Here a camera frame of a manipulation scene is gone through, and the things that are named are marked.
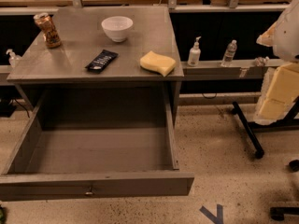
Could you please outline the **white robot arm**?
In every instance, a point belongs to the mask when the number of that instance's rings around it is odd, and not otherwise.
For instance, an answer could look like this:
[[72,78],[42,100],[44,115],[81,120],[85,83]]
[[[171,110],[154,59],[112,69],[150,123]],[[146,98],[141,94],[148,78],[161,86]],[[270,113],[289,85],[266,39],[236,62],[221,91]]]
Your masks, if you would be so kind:
[[258,37],[257,43],[271,47],[283,61],[265,73],[255,107],[253,120],[268,125],[285,118],[299,97],[299,0],[292,0],[278,20]]

